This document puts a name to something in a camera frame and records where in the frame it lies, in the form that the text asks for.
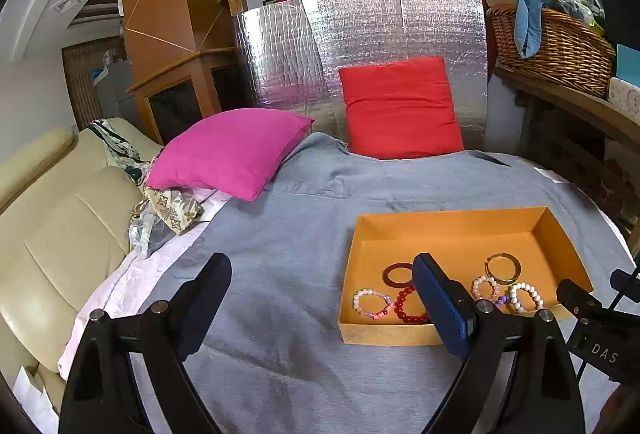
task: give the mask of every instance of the red pillow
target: red pillow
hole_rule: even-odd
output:
[[[339,73],[352,152],[410,159],[464,149],[441,56]]]

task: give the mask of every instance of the wicker basket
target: wicker basket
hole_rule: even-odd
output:
[[[491,8],[488,14],[503,68],[599,98],[607,97],[616,53],[604,38],[583,23],[564,13],[543,9],[540,51],[530,58],[521,58],[513,43],[516,8]]]

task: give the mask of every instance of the wooden shelf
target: wooden shelf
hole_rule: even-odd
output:
[[[640,155],[640,125],[608,101],[550,81],[529,78],[501,67],[495,74],[516,90],[532,94],[577,116]]]

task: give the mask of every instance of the gray blanket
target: gray blanket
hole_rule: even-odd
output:
[[[338,308],[356,218],[532,206],[553,211],[585,264],[596,297],[608,304],[614,296],[611,271],[629,271],[632,264],[594,204],[573,185],[556,184],[507,155],[465,151],[379,161],[312,134],[257,201],[233,199],[225,205],[142,308],[170,299],[213,252],[223,252],[232,262],[231,286],[202,347],[185,366],[226,432],[421,432],[460,363],[442,346],[342,343]],[[619,309],[632,305],[627,301]],[[561,325],[567,335],[574,321]],[[478,432],[491,427],[510,361],[503,356]],[[134,358],[134,370],[156,432],[168,432],[141,359]],[[593,368],[583,376],[588,432],[614,387]]]

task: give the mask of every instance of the wooden baluster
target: wooden baluster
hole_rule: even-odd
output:
[[[227,0],[232,16],[239,15],[247,11],[246,0]]]

